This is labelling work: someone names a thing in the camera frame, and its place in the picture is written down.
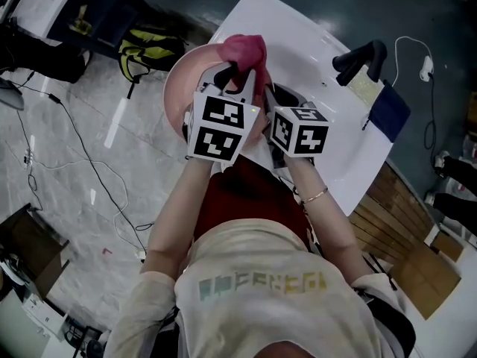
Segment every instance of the floor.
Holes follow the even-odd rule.
[[[24,82],[23,70],[2,77]],[[130,84],[114,60],[95,55],[85,75],[75,84],[58,83],[35,75],[28,86],[55,94],[71,113],[93,160],[105,162],[124,179],[126,214],[134,225],[153,222],[182,172],[186,145],[167,123],[161,105],[164,74],[144,78],[127,103],[121,126],[110,148],[104,143],[112,119]],[[72,124],[61,106],[37,92],[24,90],[25,111],[20,113],[31,141],[34,136],[34,176],[44,211],[41,216],[71,242],[72,264],[57,281],[49,298],[75,318],[99,327],[111,327],[119,304],[138,275],[137,248],[117,237],[113,216],[118,212],[88,162],[62,169],[85,156]],[[29,201],[38,207],[27,182],[23,156],[27,144],[16,111],[0,105],[0,219]],[[114,199],[126,204],[121,180],[105,166],[97,169]],[[139,246],[121,216],[119,233]],[[142,243],[148,231],[139,233]]]
[[[220,25],[239,0],[146,0]],[[380,39],[388,47],[382,78],[396,75],[394,40],[410,36],[424,41],[435,61],[437,146],[458,155],[464,137],[463,118],[469,97],[468,70],[476,65],[477,36],[459,0],[281,0],[323,25],[348,48]],[[436,176],[423,148],[423,132],[431,119],[430,84],[419,71],[426,49],[399,42],[400,77],[397,92],[411,108],[411,118],[399,136],[391,159],[423,197]]]

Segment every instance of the bracelet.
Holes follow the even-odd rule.
[[[313,196],[312,198],[305,199],[301,201],[301,204],[306,204],[309,203],[310,201],[314,201],[315,199],[318,199],[320,196],[325,195],[328,192],[328,186],[325,186],[325,189],[321,191],[318,195]]]

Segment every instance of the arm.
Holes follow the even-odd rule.
[[[302,200],[323,191],[325,184],[316,168],[306,159],[285,161]],[[348,218],[329,192],[305,204],[325,257],[338,267],[348,284],[372,271],[366,265]]]
[[[176,279],[187,255],[209,185],[213,162],[191,158],[154,223],[142,272],[160,271]]]

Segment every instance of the power adapter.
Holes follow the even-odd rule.
[[[425,56],[423,68],[419,72],[420,79],[424,82],[429,82],[429,74],[434,74],[434,63],[432,62],[430,56]]]

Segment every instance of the red towel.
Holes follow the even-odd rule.
[[[218,54],[224,61],[237,63],[240,73],[249,68],[256,70],[255,94],[262,95],[267,80],[267,47],[262,36],[245,36],[236,34],[225,40],[218,47]]]

